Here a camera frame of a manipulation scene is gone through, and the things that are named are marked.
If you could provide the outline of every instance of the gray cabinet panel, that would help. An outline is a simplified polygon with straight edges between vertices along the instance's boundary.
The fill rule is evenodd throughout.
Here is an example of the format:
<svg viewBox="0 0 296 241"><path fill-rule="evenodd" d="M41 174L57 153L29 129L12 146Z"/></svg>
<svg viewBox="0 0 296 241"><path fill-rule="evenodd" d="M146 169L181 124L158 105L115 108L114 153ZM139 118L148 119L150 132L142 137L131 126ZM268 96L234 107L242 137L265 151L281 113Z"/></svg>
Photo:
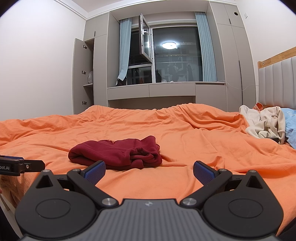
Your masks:
<svg viewBox="0 0 296 241"><path fill-rule="evenodd" d="M93 105L92 93L90 88L84 88L83 85L88 84L87 76L92 71L92 51L87 48L85 42L75 39L74 55L73 55L73 111L79 114Z"/></svg>
<svg viewBox="0 0 296 241"><path fill-rule="evenodd" d="M83 40L87 41L87 40L93 39L95 30L96 30L96 18L87 20L85 22Z"/></svg>
<svg viewBox="0 0 296 241"><path fill-rule="evenodd" d="M197 104L207 104L226 111L225 85L195 85Z"/></svg>
<svg viewBox="0 0 296 241"><path fill-rule="evenodd" d="M161 83L149 85L149 96L194 96L195 83Z"/></svg>
<svg viewBox="0 0 296 241"><path fill-rule="evenodd" d="M94 39L94 104L108 106L107 101L107 35Z"/></svg>
<svg viewBox="0 0 296 241"><path fill-rule="evenodd" d="M239 69L239 58L232 27L224 24L217 24L221 41L224 66L226 91L227 91L227 111L239 111L242 105L242 82Z"/></svg>
<svg viewBox="0 0 296 241"><path fill-rule="evenodd" d="M242 22L242 17L237 9L237 6L224 4L228 17L231 21L231 26L244 28L244 24Z"/></svg>
<svg viewBox="0 0 296 241"><path fill-rule="evenodd" d="M98 16L94 19L96 22L96 27L95 27L96 33L94 37L96 38L96 37L107 34L109 13Z"/></svg>
<svg viewBox="0 0 296 241"><path fill-rule="evenodd" d="M107 39L107 87L114 87L119 75L120 23L109 14Z"/></svg>
<svg viewBox="0 0 296 241"><path fill-rule="evenodd" d="M253 59L249 46L246 30L240 27L232 27L237 53L239 56L240 70L242 74L243 104L253 108L256 104L256 88Z"/></svg>
<svg viewBox="0 0 296 241"><path fill-rule="evenodd" d="M212 10L213 10L213 13L214 13L214 16L216 19L216 23L230 25L230 21L229 21L228 14L227 14L224 4L215 3L215 2L211 2L210 4L212 6Z"/></svg>
<svg viewBox="0 0 296 241"><path fill-rule="evenodd" d="M149 85L128 85L108 89L108 100L149 97Z"/></svg>

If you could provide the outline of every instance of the window glass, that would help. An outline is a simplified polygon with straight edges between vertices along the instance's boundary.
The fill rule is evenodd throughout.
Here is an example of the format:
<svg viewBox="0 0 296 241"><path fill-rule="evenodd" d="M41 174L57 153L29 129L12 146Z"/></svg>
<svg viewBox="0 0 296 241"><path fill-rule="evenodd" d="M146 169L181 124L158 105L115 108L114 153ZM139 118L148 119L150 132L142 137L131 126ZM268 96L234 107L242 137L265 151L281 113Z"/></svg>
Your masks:
<svg viewBox="0 0 296 241"><path fill-rule="evenodd" d="M197 27L153 29L156 82L202 81Z"/></svg>
<svg viewBox="0 0 296 241"><path fill-rule="evenodd" d="M148 63L150 62L140 54L139 31L132 31L128 66Z"/></svg>
<svg viewBox="0 0 296 241"><path fill-rule="evenodd" d="M145 21L143 21L143 47L144 53L147 54L149 58L151 58L149 27L147 26Z"/></svg>
<svg viewBox="0 0 296 241"><path fill-rule="evenodd" d="M128 69L127 84L147 84L152 83L151 66Z"/></svg>

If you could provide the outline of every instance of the ceiling lamp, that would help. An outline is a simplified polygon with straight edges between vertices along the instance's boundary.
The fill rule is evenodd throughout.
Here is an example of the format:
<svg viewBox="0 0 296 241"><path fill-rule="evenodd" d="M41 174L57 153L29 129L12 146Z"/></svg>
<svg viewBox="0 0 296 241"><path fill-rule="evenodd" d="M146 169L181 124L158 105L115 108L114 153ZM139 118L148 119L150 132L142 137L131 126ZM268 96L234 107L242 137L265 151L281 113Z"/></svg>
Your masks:
<svg viewBox="0 0 296 241"><path fill-rule="evenodd" d="M165 49L176 49L177 45L173 42L167 42L163 44L163 48Z"/></svg>

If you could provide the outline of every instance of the gray gripper base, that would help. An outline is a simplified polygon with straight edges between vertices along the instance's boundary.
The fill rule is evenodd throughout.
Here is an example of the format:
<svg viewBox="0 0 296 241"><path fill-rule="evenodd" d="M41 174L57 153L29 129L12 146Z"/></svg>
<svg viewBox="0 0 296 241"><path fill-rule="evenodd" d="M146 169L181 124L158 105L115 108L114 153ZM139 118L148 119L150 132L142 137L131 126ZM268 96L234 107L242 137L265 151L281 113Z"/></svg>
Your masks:
<svg viewBox="0 0 296 241"><path fill-rule="evenodd" d="M86 231L67 241L234 241L210 228L194 209L182 208L174 199L126 199L103 210ZM277 241L274 236L261 241ZM22 241L35 241L23 237Z"/></svg>

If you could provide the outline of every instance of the open window sash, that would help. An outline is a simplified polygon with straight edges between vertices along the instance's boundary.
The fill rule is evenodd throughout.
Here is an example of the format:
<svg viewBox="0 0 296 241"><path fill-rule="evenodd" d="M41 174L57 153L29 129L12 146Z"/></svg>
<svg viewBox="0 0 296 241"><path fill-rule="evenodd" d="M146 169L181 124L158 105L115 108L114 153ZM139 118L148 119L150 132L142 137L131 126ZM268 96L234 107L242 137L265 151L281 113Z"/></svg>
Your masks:
<svg viewBox="0 0 296 241"><path fill-rule="evenodd" d="M139 16L139 42L140 54L152 63L151 43L150 43L150 26L145 20L143 14Z"/></svg>

